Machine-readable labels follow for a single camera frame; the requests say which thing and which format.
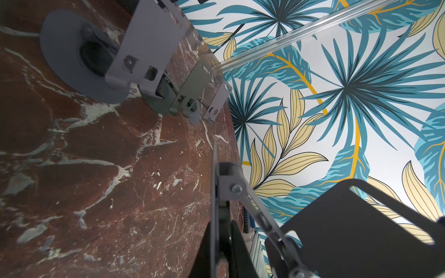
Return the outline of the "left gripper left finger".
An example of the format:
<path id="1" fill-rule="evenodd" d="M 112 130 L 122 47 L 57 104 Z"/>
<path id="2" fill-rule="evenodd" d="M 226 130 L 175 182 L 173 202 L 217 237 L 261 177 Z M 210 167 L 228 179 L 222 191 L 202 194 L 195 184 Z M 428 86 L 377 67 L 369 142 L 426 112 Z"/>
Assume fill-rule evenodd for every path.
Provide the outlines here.
<path id="1" fill-rule="evenodd" d="M 188 278 L 211 278 L 210 223 L 208 223 Z"/>

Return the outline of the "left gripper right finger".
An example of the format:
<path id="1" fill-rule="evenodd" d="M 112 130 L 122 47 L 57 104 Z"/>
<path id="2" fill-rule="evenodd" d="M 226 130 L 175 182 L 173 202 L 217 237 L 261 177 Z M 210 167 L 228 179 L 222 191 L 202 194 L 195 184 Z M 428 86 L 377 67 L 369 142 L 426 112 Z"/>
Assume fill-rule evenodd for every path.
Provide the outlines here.
<path id="1" fill-rule="evenodd" d="M 238 224 L 235 221 L 231 221 L 229 254 L 230 278 L 258 278 Z"/>

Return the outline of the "lavender stand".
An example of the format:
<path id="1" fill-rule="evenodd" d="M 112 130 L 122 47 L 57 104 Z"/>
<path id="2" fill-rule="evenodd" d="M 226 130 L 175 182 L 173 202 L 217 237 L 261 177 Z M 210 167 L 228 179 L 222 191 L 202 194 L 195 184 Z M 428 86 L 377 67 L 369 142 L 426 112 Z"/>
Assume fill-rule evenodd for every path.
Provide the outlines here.
<path id="1" fill-rule="evenodd" d="M 106 104 L 119 104 L 131 93 L 162 100 L 156 90 L 186 30 L 185 15 L 173 1 L 137 1 L 120 44 L 64 9 L 45 17 L 39 44 L 52 71 L 80 94 Z"/>
<path id="2" fill-rule="evenodd" d="M 205 121 L 216 123 L 216 118 L 223 110 L 223 105 L 231 93 L 232 86 L 227 81 L 223 81 L 203 116 Z"/>
<path id="3" fill-rule="evenodd" d="M 426 244 L 352 192 L 360 189 L 432 238 Z M 279 226 L 234 162 L 212 159 L 210 270 L 217 265 L 217 205 L 239 200 L 263 232 L 279 278 L 441 278 L 445 224 L 432 221 L 357 179 L 337 183 Z"/>

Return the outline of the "dark grey stand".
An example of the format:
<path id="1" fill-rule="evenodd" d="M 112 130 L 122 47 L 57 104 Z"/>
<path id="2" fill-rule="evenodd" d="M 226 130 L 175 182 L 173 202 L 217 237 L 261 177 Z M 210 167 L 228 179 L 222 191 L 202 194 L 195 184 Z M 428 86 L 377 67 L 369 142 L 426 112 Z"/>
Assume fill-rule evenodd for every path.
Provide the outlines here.
<path id="1" fill-rule="evenodd" d="M 199 99 L 213 75 L 213 69 L 206 60 L 199 60 L 181 86 L 173 83 L 166 74 L 156 88 L 155 95 L 142 93 L 141 97 L 156 113 L 164 116 L 182 115 L 197 125 L 200 122 Z"/>

